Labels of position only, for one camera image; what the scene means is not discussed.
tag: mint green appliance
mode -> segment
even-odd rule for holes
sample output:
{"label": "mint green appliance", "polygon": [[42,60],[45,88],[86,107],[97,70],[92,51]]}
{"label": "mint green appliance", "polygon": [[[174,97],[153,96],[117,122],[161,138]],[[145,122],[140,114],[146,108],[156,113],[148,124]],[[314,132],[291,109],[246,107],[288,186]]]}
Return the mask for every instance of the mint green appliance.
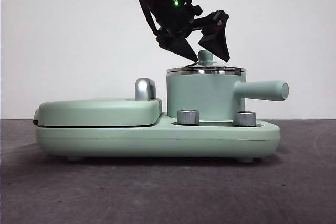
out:
{"label": "mint green appliance", "polygon": [[271,155],[278,126],[245,111],[245,98],[283,101],[283,81],[246,82],[242,68],[220,66],[201,51],[199,62],[167,73],[162,112],[155,83],[140,78],[132,99],[62,101],[35,113],[38,144],[70,161],[85,157],[232,157],[241,162]]}

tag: lid knob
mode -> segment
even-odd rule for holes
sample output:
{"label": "lid knob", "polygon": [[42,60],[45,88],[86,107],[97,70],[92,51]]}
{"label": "lid knob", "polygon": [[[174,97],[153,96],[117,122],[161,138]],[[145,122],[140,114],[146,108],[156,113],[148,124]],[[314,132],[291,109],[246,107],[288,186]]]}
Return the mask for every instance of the lid knob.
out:
{"label": "lid knob", "polygon": [[213,63],[214,55],[208,50],[201,50],[198,52],[198,61],[200,65],[211,65]]}

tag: dark gray floor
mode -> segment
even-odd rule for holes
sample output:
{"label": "dark gray floor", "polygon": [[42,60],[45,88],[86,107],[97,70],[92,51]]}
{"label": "dark gray floor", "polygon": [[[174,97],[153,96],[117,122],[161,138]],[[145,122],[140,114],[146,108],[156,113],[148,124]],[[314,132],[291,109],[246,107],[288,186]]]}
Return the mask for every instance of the dark gray floor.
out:
{"label": "dark gray floor", "polygon": [[1,121],[1,223],[336,223],[336,120],[271,121],[274,155],[89,158],[35,143],[30,120]]}

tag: metal knob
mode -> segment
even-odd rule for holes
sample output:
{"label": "metal knob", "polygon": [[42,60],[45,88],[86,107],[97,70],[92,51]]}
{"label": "metal knob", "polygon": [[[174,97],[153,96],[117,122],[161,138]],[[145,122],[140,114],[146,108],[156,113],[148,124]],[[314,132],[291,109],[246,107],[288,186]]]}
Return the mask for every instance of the metal knob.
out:
{"label": "metal knob", "polygon": [[181,125],[198,125],[200,117],[198,110],[178,110],[177,123]]}
{"label": "metal knob", "polygon": [[256,113],[252,111],[238,111],[234,115],[232,124],[241,127],[257,126]]}
{"label": "metal knob", "polygon": [[135,83],[135,100],[150,101],[156,98],[155,82],[148,78],[139,78]]}

